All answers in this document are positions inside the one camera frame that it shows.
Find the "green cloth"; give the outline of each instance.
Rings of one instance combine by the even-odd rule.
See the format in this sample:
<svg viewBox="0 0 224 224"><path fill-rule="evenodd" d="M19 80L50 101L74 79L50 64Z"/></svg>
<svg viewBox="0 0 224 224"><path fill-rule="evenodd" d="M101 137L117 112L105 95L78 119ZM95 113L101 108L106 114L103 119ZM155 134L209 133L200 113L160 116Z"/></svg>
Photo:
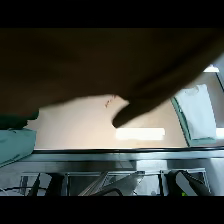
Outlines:
<svg viewBox="0 0 224 224"><path fill-rule="evenodd" d="M36 131L0 130L0 167L30 155L35 146Z"/></svg>
<svg viewBox="0 0 224 224"><path fill-rule="evenodd" d="M28 120L35 120L39 116L39 111L32 113L30 116L18 115L0 115L0 130L9 128L22 129L27 125Z"/></svg>
<svg viewBox="0 0 224 224"><path fill-rule="evenodd" d="M179 118L185 139L187 141L188 146L192 147L192 146L199 146L199 145L205 145L205 144L212 144L215 143L216 140L213 138L201 138L201 139L191 139L190 137L190 132L188 129L188 125L187 125L187 120L185 118L184 113L181 111L180 106L177 102L177 100L173 97L171 99L171 102L173 104L173 107L177 113L177 116Z"/></svg>

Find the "light green towel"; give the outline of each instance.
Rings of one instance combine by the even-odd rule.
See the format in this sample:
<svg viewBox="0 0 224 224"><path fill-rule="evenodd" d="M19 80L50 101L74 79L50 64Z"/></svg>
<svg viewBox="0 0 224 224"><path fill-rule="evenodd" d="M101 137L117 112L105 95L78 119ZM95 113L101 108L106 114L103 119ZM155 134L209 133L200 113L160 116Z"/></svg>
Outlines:
<svg viewBox="0 0 224 224"><path fill-rule="evenodd" d="M36 131L0 130L0 167L30 155L35 146Z"/></svg>
<svg viewBox="0 0 224 224"><path fill-rule="evenodd" d="M177 113L177 116L179 118L179 121L180 121L182 130L184 132L184 136L185 136L188 146L192 147L192 146L199 146L199 145L205 145L205 144L212 144L212 143L216 142L216 140L213 138L191 139L190 133L188 130L188 126L187 126L186 118L184 116L184 113L181 111L177 100L173 97L171 99L171 102L172 102L173 107L174 107L174 109Z"/></svg>

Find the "floor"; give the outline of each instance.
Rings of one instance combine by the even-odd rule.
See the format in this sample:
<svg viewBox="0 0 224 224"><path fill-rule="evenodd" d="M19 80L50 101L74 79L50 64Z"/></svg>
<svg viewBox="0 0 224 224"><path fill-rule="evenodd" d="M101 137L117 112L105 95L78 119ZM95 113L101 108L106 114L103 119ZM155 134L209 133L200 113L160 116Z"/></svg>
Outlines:
<svg viewBox="0 0 224 224"><path fill-rule="evenodd" d="M217 128L224 128L224 104L221 103L224 102L224 93L217 76L215 73L203 73L187 87L193 87L196 84L207 85ZM110 95L89 97L41 109L38 119L29 121L27 126L37 131L35 149L187 147L170 100L127 123L122 130L116 130L111 120L127 102L116 97L106 107L110 99L112 99ZM151 128L153 133L157 133L156 129L159 128L163 134L159 138L151 139L138 137L130 139L130 136L119 138L119 131L125 131L127 134L130 128L131 130ZM217 145L224 145L224 139L217 140L216 144L209 146Z"/></svg>

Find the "black strip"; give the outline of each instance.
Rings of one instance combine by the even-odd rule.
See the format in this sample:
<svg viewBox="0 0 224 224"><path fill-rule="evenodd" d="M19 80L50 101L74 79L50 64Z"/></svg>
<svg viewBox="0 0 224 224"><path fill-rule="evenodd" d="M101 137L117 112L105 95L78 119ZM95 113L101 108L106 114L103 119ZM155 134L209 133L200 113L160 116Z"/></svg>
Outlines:
<svg viewBox="0 0 224 224"><path fill-rule="evenodd" d="M106 153L151 153L151 152L190 152L190 151L221 151L223 146L186 147L186 148L137 148L137 149L65 149L65 150L34 150L32 154L106 154Z"/></svg>

